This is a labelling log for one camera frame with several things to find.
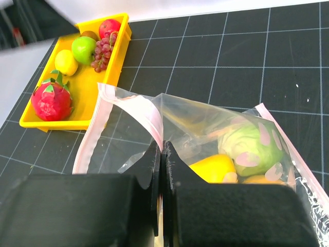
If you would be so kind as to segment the orange peach toy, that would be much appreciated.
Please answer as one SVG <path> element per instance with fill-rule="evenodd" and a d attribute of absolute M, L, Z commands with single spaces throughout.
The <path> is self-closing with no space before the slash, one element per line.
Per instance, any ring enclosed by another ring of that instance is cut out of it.
<path fill-rule="evenodd" d="M 285 183 L 281 180 L 268 180 L 264 175 L 254 175 L 246 178 L 243 184 L 277 184 L 277 185 L 285 185 Z"/>

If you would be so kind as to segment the dark red grapes toy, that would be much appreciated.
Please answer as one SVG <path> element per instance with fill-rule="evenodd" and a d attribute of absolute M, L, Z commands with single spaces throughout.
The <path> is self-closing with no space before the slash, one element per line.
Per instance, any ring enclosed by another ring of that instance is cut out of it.
<path fill-rule="evenodd" d="M 104 37 L 96 42 L 96 48 L 94 50 L 94 60 L 90 64 L 95 72 L 100 73 L 107 69 L 109 60 L 111 58 L 118 32 L 106 32 Z"/>

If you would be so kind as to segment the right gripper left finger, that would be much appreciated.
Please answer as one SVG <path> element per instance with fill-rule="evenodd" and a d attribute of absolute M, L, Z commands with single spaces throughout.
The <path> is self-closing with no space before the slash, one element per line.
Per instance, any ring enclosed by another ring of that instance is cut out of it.
<path fill-rule="evenodd" d="M 161 152 L 123 173 L 33 175 L 1 206 L 1 246 L 153 246 Z"/>

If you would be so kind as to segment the green cabbage toy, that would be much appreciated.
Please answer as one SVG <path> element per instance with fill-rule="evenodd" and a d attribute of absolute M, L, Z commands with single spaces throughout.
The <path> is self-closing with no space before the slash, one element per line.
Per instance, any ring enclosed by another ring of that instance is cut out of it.
<path fill-rule="evenodd" d="M 241 177 L 265 174 L 283 157 L 276 126 L 270 122 L 247 122 L 218 137 L 218 151 L 233 159 Z"/>

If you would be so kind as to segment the pink polka dot zip bag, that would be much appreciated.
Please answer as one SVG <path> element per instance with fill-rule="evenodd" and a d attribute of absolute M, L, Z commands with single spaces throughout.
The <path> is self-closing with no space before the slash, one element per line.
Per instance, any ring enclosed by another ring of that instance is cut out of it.
<path fill-rule="evenodd" d="M 207 157 L 225 154 L 218 151 L 218 137 L 234 127 L 258 121 L 274 124 L 283 157 L 265 174 L 259 175 L 270 181 L 281 180 L 295 190 L 310 217 L 320 246 L 328 246 L 328 196 L 263 104 L 239 113 L 168 94 L 138 95 L 100 83 L 93 116 L 75 158 L 74 174 L 92 171 L 90 160 L 113 107 L 120 108 L 137 123 L 133 130 L 135 134 L 147 131 L 160 149 L 170 141 L 189 166 Z"/>

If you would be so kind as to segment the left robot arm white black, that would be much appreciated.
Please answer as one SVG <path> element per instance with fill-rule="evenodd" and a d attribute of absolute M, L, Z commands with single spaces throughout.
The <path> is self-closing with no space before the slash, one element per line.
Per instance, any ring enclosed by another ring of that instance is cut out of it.
<path fill-rule="evenodd" d="M 78 32 L 70 20 L 46 1 L 12 1 L 1 7 L 1 50 Z"/>

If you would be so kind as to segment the green lime toy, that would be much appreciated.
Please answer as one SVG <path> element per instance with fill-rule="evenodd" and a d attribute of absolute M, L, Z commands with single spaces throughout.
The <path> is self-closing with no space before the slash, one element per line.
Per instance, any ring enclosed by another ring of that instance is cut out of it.
<path fill-rule="evenodd" d="M 90 37 L 78 37 L 71 45 L 74 58 L 81 64 L 90 65 L 93 62 L 93 53 L 96 41 Z"/>

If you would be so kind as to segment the yellow mango toy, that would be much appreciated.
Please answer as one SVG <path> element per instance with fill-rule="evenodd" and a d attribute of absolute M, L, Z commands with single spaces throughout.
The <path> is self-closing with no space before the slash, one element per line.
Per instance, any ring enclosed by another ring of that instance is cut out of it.
<path fill-rule="evenodd" d="M 208 183 L 237 183 L 237 173 L 232 159 L 225 154 L 217 154 L 189 166 Z"/>

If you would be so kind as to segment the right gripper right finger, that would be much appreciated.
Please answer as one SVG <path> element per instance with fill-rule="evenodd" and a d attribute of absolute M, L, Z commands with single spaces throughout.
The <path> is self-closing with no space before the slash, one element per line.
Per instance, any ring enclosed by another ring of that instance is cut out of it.
<path fill-rule="evenodd" d="M 165 246 L 318 246 L 310 219 L 289 186 L 210 184 L 171 142 L 162 155 Z"/>

